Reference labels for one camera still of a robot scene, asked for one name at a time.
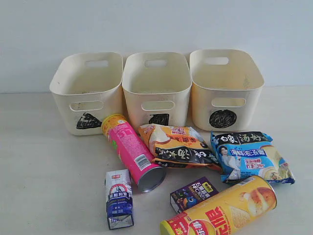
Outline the pink chip can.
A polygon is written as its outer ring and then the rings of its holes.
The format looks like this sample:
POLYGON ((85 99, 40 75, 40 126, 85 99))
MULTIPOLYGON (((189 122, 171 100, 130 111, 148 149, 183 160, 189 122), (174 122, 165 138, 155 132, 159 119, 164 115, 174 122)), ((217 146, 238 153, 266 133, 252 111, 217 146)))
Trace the pink chip can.
POLYGON ((150 150, 123 115, 106 117, 101 129, 140 192, 150 192, 163 182, 165 169, 152 162, 150 150))

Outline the yellow chip can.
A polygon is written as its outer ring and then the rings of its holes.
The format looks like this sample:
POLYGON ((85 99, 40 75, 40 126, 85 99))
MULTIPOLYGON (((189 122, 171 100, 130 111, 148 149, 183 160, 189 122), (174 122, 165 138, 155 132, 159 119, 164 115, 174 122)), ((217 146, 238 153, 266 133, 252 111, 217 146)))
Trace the yellow chip can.
POLYGON ((276 208, 272 186, 251 176, 160 223, 162 235, 231 235, 276 208))

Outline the blue noodle packet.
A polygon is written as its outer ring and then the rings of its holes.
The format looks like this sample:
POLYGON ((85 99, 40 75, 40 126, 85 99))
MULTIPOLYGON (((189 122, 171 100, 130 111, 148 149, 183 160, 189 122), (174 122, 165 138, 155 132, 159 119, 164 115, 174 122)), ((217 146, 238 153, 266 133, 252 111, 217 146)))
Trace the blue noodle packet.
POLYGON ((223 169, 221 181, 235 184, 255 175, 269 183, 294 184, 289 163, 271 142, 271 136, 259 131, 211 132, 211 146, 223 169))

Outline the cream bin with circle mark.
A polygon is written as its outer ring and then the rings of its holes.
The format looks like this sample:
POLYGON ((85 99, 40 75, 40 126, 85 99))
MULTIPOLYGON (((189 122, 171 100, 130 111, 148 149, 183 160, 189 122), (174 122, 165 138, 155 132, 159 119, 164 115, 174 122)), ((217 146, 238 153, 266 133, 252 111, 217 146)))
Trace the cream bin with circle mark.
POLYGON ((245 130, 256 109, 264 79, 251 56, 236 49, 190 53, 192 121, 205 131, 245 130))

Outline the cream bin with triangle mark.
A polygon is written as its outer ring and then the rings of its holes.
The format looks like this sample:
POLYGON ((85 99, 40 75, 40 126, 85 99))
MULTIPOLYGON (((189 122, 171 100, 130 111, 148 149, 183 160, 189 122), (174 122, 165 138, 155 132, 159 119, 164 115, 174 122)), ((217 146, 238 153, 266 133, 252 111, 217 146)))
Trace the cream bin with triangle mark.
POLYGON ((76 136, 101 134, 102 121, 123 112, 123 57, 115 52, 66 57, 49 89, 67 130, 76 136))

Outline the white blue milk carton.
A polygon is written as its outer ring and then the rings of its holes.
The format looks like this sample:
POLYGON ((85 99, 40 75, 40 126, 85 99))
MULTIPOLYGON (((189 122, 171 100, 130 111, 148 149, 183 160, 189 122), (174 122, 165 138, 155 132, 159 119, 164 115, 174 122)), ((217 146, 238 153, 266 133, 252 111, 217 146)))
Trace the white blue milk carton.
POLYGON ((109 229, 133 226, 133 191, 129 171, 123 169, 107 172, 105 189, 109 229))

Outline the orange noodle packet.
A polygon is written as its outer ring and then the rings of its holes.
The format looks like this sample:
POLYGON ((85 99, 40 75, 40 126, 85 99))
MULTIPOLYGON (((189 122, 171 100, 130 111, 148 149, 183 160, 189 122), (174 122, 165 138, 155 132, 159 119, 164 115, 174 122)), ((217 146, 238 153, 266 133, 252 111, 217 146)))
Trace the orange noodle packet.
POLYGON ((167 168, 199 168, 222 173, 221 164, 192 127, 145 124, 138 129, 152 154, 152 162, 167 168))

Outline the cream bin with square mark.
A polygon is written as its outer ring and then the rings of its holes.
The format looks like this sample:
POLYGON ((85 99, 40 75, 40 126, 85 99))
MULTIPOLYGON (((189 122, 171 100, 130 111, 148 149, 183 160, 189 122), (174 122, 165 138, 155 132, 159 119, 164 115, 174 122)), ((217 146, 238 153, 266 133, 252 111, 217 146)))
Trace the cream bin with square mark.
POLYGON ((155 123, 184 126, 192 79, 184 55, 141 52, 124 66, 122 88, 132 127, 155 123))

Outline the purple juice carton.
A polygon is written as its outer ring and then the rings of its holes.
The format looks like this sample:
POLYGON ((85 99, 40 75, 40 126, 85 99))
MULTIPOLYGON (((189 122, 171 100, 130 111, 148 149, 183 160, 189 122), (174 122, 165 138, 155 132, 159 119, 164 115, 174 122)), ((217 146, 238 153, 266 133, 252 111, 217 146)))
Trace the purple juice carton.
POLYGON ((213 184, 206 177, 202 177, 171 192, 170 204, 178 214, 218 193, 213 184))

